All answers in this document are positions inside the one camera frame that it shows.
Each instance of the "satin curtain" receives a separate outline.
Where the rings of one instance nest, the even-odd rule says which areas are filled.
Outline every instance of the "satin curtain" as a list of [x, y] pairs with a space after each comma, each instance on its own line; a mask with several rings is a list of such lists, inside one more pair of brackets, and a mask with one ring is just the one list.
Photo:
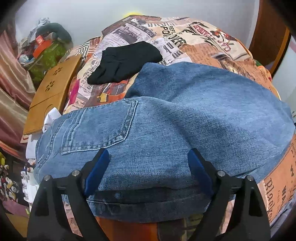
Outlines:
[[36, 91], [16, 57], [15, 27], [10, 23], [0, 36], [0, 147], [25, 160], [26, 145], [20, 140]]

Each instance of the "pink curtain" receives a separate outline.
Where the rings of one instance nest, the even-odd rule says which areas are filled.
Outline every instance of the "pink curtain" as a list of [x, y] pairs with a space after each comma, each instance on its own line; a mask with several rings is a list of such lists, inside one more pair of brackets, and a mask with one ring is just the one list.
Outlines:
[[20, 140], [35, 88], [16, 58], [16, 47], [15, 27], [9, 24], [0, 35], [0, 147], [25, 160], [26, 145]]

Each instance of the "blue denim jeans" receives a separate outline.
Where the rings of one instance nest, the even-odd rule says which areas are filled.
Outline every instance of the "blue denim jeans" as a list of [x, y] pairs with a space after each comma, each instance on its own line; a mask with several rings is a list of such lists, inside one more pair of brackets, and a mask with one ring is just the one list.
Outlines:
[[56, 119], [37, 143], [34, 175], [67, 176], [107, 148], [110, 164], [88, 198], [94, 215], [178, 219], [209, 203], [188, 167], [191, 148], [216, 169], [259, 182], [294, 129], [288, 105], [245, 77], [201, 64], [147, 63], [125, 99]]

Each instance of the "bedsheet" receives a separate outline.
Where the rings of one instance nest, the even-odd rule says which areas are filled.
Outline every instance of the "bedsheet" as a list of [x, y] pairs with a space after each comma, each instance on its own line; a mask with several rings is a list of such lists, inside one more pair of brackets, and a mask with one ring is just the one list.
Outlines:
[[[139, 41], [154, 45], [163, 56], [159, 63], [170, 65], [187, 61], [223, 68], [245, 76], [269, 89], [278, 98], [271, 83], [271, 75], [263, 66], [256, 66], [252, 54], [244, 45], [221, 29], [201, 20], [191, 18], [160, 18], [132, 15], [102, 31], [103, 36], [91, 39], [73, 49], [67, 56], [83, 55], [85, 65], [72, 79], [69, 100], [64, 113], [122, 99], [136, 77], [120, 83], [88, 85], [87, 78], [100, 64], [102, 51]], [[270, 223], [282, 207], [289, 202], [296, 189], [296, 137], [278, 166], [258, 184]], [[234, 201], [229, 202], [221, 232], [225, 232]], [[73, 232], [79, 229], [68, 204], [67, 217]], [[161, 223], [123, 223], [96, 217], [110, 240], [187, 240], [200, 222], [202, 214]]]

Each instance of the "silver bolt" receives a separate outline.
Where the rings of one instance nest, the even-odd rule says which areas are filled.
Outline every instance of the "silver bolt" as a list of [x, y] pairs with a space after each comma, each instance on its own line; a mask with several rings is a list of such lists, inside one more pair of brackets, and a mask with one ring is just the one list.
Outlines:
[[44, 181], [48, 181], [49, 179], [51, 179], [51, 177], [52, 177], [51, 175], [45, 175], [44, 178], [43, 178], [43, 180]]
[[251, 175], [247, 175], [247, 179], [248, 179], [249, 181], [254, 181], [254, 178], [253, 178], [253, 176], [251, 176]]
[[75, 170], [75, 171], [72, 172], [72, 176], [76, 177], [76, 176], [79, 175], [79, 173], [80, 173], [80, 171]]
[[217, 172], [217, 174], [220, 177], [224, 177], [226, 173], [224, 171], [220, 170], [220, 171]]

